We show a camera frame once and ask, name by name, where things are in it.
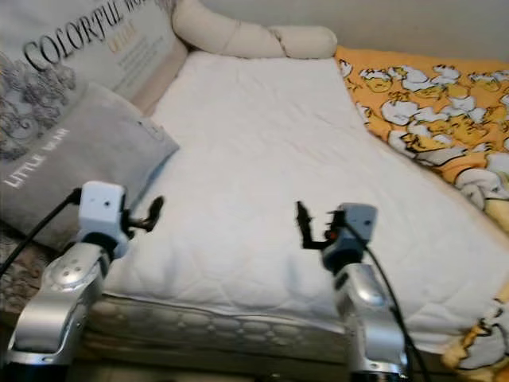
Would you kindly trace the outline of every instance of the pillow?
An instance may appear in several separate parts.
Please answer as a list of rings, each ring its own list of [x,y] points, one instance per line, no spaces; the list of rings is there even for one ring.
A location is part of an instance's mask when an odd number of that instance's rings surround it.
[[[265,28],[216,14],[199,0],[177,3],[173,29],[201,50],[243,58],[327,58],[337,43],[334,32],[324,27]]]
[[[124,185],[131,205],[177,144],[124,98],[62,65],[37,72],[2,57],[0,216],[27,233],[89,180]],[[67,207],[36,240],[60,249],[77,231]]]
[[[171,10],[170,0],[0,2],[0,49],[38,71],[73,68],[148,114],[187,55]]]

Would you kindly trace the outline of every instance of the orange duck-print blanket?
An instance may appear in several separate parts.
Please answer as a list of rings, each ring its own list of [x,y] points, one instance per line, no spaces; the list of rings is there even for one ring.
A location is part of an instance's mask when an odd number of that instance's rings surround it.
[[[509,64],[343,47],[336,60],[366,128],[509,235]],[[443,359],[471,380],[509,382],[509,283],[492,305]]]

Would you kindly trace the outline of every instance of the mattress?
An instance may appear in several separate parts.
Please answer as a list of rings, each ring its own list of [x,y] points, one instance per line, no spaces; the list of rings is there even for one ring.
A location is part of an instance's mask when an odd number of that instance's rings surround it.
[[[156,228],[114,262],[91,317],[96,329],[159,341],[161,328],[218,333],[214,320],[231,318],[240,337],[256,334],[244,329],[249,322],[269,322],[258,328],[265,339],[279,324],[341,333],[332,276],[317,251],[300,248],[297,200],[315,217],[317,237],[337,205],[377,207],[371,247],[421,349],[441,353],[507,276],[507,237],[366,131],[333,59],[193,53],[153,119],[181,149],[137,208],[142,216],[165,196]],[[168,319],[172,311],[178,319]]]

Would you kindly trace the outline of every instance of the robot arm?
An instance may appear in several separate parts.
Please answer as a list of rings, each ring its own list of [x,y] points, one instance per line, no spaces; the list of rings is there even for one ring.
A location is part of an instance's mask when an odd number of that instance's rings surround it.
[[[40,290],[22,311],[6,354],[7,382],[65,380],[110,264],[126,254],[129,227],[151,230],[162,207],[158,198],[149,218],[130,220],[124,201],[119,185],[90,181],[82,188],[77,242],[48,265]]]
[[[309,214],[297,203],[303,247],[320,249],[324,267],[334,274],[335,303],[346,331],[352,380],[401,380],[407,361],[405,338],[371,265],[361,263],[375,226],[376,209],[344,203],[332,214],[326,241],[316,242],[311,237]],[[347,225],[359,237],[344,229]]]

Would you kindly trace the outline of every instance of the white bolster pillow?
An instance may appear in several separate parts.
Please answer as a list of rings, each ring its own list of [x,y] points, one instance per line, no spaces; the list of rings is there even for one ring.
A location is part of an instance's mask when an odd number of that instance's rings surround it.
[[[278,39],[268,29],[216,14],[199,0],[177,3],[173,30],[205,52],[244,58],[285,56]]]
[[[243,58],[329,58],[337,45],[334,32],[321,26],[265,28],[216,14],[200,0],[179,0],[173,30],[198,49]]]

